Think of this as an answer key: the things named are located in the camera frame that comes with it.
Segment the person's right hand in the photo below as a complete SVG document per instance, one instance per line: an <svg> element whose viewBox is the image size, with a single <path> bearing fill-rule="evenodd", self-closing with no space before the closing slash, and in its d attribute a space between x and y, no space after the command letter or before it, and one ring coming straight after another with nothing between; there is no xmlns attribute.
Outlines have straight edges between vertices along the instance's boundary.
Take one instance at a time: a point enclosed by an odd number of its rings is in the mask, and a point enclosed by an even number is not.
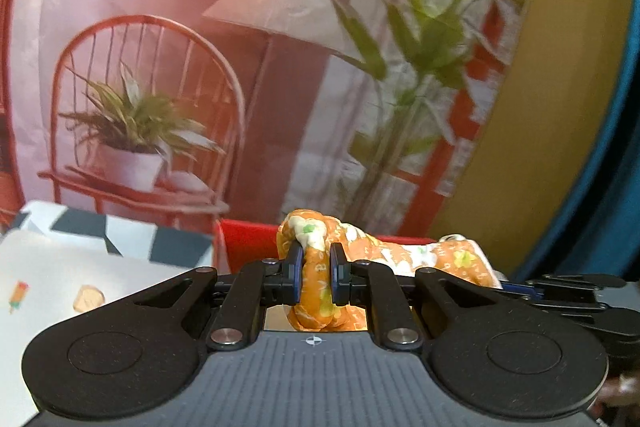
<svg viewBox="0 0 640 427"><path fill-rule="evenodd" d="M638 371L623 373L608 379L598 394L598 401L608 407L632 407L640 402L640 375Z"/></svg>

